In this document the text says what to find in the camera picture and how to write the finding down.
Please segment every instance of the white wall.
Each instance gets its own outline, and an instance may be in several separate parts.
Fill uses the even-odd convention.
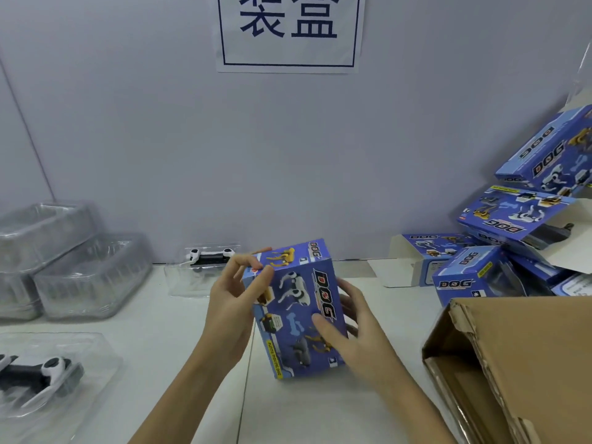
[[[0,215],[49,199],[41,166],[0,67]]]
[[[0,0],[0,50],[59,198],[160,260],[447,231],[564,99],[592,0],[368,0],[359,74],[219,74],[206,0]]]

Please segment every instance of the table surface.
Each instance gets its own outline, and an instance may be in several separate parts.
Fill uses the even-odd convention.
[[[440,408],[460,440],[452,416],[421,362],[421,346],[440,312],[433,288],[384,288],[377,278],[355,278],[401,360]],[[123,357],[73,444],[125,444],[179,372],[199,339],[208,299],[167,294],[163,267],[105,321],[52,323],[44,319],[0,326],[1,332],[99,332]],[[154,364],[154,361],[166,364]],[[216,393],[193,443],[405,443],[403,429],[376,393],[348,368],[315,378],[275,380],[259,333]]]

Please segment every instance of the yellow label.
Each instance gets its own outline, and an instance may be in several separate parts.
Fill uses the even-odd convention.
[[[500,192],[520,193],[520,190],[516,190],[515,188],[502,187],[501,185],[494,185],[491,188],[493,188],[493,190],[498,190]]]
[[[491,269],[491,267],[492,267],[492,266],[493,266],[493,263],[492,263],[492,262],[490,262],[490,261],[488,261],[488,262],[487,262],[487,265],[485,265],[485,266],[483,267],[483,269],[477,273],[477,275],[478,275],[479,277],[483,277],[483,276],[485,275],[485,273],[486,273],[486,272],[488,272],[488,271]]]
[[[271,356],[271,363],[273,363],[273,368],[275,369],[275,372],[277,373],[277,378],[283,379],[284,376],[282,375],[282,368],[279,365],[278,356],[275,352],[275,349],[273,348],[273,343],[271,342],[271,340],[267,340],[267,348],[269,349],[269,354]]]

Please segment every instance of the white paper sign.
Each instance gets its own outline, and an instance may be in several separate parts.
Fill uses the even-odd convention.
[[[219,72],[356,73],[366,0],[210,0]]]

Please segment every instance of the toy box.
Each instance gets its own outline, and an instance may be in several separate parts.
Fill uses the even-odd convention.
[[[590,179],[592,105],[560,112],[495,174],[504,183],[571,196]]]
[[[592,275],[574,274],[553,288],[558,296],[592,296]]]
[[[550,266],[592,273],[592,199],[494,185],[458,221],[481,241]]]
[[[508,253],[508,258],[514,263],[529,296],[552,296],[555,285],[574,274],[572,270],[549,266],[519,254]]]
[[[255,321],[278,379],[312,375],[343,365],[317,332],[312,315],[321,313],[347,336],[333,263],[324,240],[309,241],[257,255],[275,268],[268,290],[253,306]],[[258,270],[247,268],[248,286]]]
[[[453,255],[478,242],[466,234],[405,234],[391,239],[388,259],[368,261],[384,286],[429,286]]]
[[[464,249],[433,276],[442,306],[452,298],[518,297],[526,291],[500,246]]]

